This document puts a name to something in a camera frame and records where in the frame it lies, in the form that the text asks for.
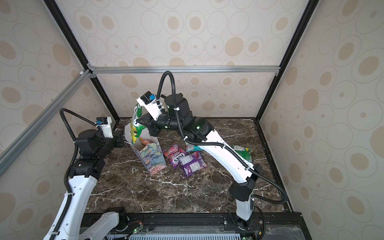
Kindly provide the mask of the purple snack packet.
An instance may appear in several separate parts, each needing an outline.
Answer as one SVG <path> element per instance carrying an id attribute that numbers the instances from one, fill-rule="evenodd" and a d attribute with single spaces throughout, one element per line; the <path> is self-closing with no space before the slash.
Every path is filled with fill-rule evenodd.
<path id="1" fill-rule="evenodd" d="M 208 167 L 200 151 L 196 151 L 187 156 L 182 157 L 179 162 L 186 178 L 188 178 L 195 172 L 198 172 Z"/>

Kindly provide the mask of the yellow green Fox's candy packet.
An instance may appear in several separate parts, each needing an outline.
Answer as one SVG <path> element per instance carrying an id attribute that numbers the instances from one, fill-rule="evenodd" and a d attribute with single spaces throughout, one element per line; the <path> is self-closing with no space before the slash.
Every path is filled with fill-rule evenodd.
<path id="1" fill-rule="evenodd" d="M 140 138 L 142 131 L 146 128 L 138 122 L 138 119 L 142 116 L 143 110 L 140 104 L 136 104 L 134 107 L 133 116 L 131 119 L 130 133 L 131 133 L 131 143 L 135 144 L 136 141 Z"/>

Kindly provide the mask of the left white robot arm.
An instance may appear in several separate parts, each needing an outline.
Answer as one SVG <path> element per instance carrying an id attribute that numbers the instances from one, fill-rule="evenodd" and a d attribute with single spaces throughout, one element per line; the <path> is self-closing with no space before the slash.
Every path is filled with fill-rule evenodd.
<path id="1" fill-rule="evenodd" d="M 44 237 L 46 240 L 102 240 L 112 230 L 123 231 L 129 218 L 123 207 L 107 209 L 84 232 L 81 223 L 87 203 L 101 177 L 105 158 L 115 148 L 125 146 L 123 130 L 112 131 L 110 138 L 102 130 L 86 130 L 75 139 L 75 154 L 81 157 L 71 163 L 65 174 L 67 192 L 59 212 Z"/>

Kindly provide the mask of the colourful painted paper bag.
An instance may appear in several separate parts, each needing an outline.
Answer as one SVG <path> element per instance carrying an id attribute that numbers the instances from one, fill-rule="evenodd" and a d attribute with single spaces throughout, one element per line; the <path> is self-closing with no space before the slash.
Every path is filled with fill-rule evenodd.
<path id="1" fill-rule="evenodd" d="M 151 176 L 159 173 L 167 164 L 158 139 L 150 136 L 148 129 L 145 128 L 140 137 L 149 140 L 151 144 L 143 146 L 139 140 L 137 140 L 135 144 L 132 144 L 130 126 L 131 123 L 124 128 L 126 141 Z"/>

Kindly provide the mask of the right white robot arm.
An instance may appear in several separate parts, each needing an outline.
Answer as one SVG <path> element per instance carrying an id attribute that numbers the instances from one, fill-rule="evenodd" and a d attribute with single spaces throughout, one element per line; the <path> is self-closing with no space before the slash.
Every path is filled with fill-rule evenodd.
<path id="1" fill-rule="evenodd" d="M 177 94 L 175 99 L 173 102 L 173 97 L 167 96 L 164 103 L 157 104 L 155 95 L 146 92 L 137 102 L 147 110 L 147 114 L 139 117 L 137 122 L 145 126 L 153 137 L 162 130 L 182 129 L 181 137 L 187 143 L 200 147 L 215 158 L 234 180 L 229 192 L 236 199 L 237 217 L 249 221 L 254 210 L 251 194 L 262 167 L 244 160 L 206 119 L 193 116 L 182 94 Z"/>

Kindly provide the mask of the pink Fox's candy packet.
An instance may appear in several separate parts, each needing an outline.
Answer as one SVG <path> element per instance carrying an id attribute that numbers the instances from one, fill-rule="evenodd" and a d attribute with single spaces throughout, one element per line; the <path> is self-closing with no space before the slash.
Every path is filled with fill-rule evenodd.
<path id="1" fill-rule="evenodd" d="M 187 156 L 187 152 L 183 150 L 179 145 L 173 144 L 162 150 L 163 155 L 169 160 L 172 167 L 176 169 L 180 164 L 180 159 Z"/>

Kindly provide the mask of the orange multicolour Fox's candy packet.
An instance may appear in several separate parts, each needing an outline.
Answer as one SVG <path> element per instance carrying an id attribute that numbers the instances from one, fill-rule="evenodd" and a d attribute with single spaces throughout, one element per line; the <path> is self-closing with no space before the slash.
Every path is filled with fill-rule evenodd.
<path id="1" fill-rule="evenodd" d="M 143 139 L 141 137 L 139 137 L 139 141 L 140 143 L 143 145 L 143 146 L 147 146 L 149 144 L 151 144 L 151 142 L 149 140 L 146 140 L 146 139 Z"/>

